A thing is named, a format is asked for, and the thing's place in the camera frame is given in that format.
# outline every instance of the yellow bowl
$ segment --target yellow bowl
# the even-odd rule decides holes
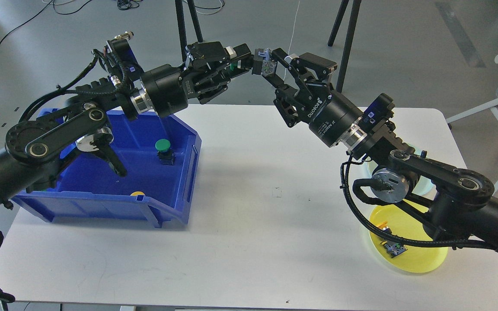
[[[407,202],[421,212],[427,210],[426,207],[413,202]],[[387,221],[387,226],[394,235],[413,240],[431,241],[431,238],[424,232],[421,223],[401,211],[395,205],[377,206],[372,210],[369,219],[375,225]],[[449,248],[417,248],[406,245],[407,251],[395,258],[391,258],[385,248],[383,248],[381,244],[382,240],[372,232],[370,232],[370,240],[387,262],[401,270],[412,273],[425,273],[435,270],[445,261],[449,250]]]

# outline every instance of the screw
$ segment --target screw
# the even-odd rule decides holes
[[[101,112],[101,110],[93,110],[89,113],[89,118],[94,121],[99,121],[103,119],[103,112]]]
[[[83,104],[83,108],[84,108],[84,110],[89,110],[91,108],[95,108],[95,104],[91,103],[91,102],[87,102],[87,103]]]
[[[404,159],[405,158],[405,155],[399,150],[393,152],[393,156],[397,159]]]
[[[47,145],[43,143],[34,143],[28,150],[28,152],[36,158],[43,157],[48,151]]]

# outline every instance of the logo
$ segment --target logo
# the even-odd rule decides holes
[[[307,117],[312,117],[314,112],[316,112],[316,109],[318,109],[318,107],[320,107],[320,105],[323,103],[322,100],[318,99],[318,101],[316,102],[316,104],[314,105],[314,107],[310,110],[310,113],[307,114],[306,116]]]
[[[188,94],[193,94],[193,87],[192,87],[192,82],[191,81],[186,81],[185,82],[185,89],[188,92]]]

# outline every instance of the gray floor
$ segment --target gray floor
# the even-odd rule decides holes
[[[71,12],[83,2],[76,0],[58,10]],[[200,6],[217,3],[196,0]],[[208,41],[285,50],[291,43],[291,53],[308,51],[338,61],[347,20],[334,47],[327,47],[326,41],[339,3],[227,0],[222,12],[200,15],[199,20]],[[493,99],[498,87],[498,65],[493,62],[498,54],[498,0],[446,3],[448,6],[441,7],[452,10],[451,18],[462,25],[461,30],[477,51],[476,62],[470,62],[470,47],[462,53],[451,30],[460,43],[462,31],[448,28],[437,2],[368,0],[361,6],[344,94],[358,106],[367,106],[385,92],[399,107],[437,108],[447,117]],[[41,0],[0,0],[0,39],[43,6]],[[117,10],[111,1],[96,0],[71,16],[59,16],[49,7],[12,33],[0,47],[0,148],[6,131],[30,102],[58,83],[71,81],[91,61],[92,48],[101,48],[106,40],[125,30],[135,33],[130,44],[144,69],[164,63],[177,65],[181,56],[174,12],[172,0],[144,1],[140,9],[129,11]],[[195,41],[191,24],[187,24],[188,41]],[[478,59],[485,67],[478,66]],[[96,68],[85,81],[101,76],[102,70]],[[271,105],[273,97],[263,79],[245,75],[212,103]],[[58,107],[61,102],[56,100],[49,106]],[[490,112],[455,122],[453,135],[470,169],[498,179],[498,123]],[[0,228],[4,232],[15,213],[0,208]],[[25,307],[26,303],[15,303],[11,310]],[[59,305],[32,303],[27,310],[59,310]],[[116,311],[118,307],[64,305],[64,310]]]

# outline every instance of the green button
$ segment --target green button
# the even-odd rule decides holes
[[[170,141],[166,139],[158,140],[155,143],[155,149],[158,152],[167,152],[170,149]]]

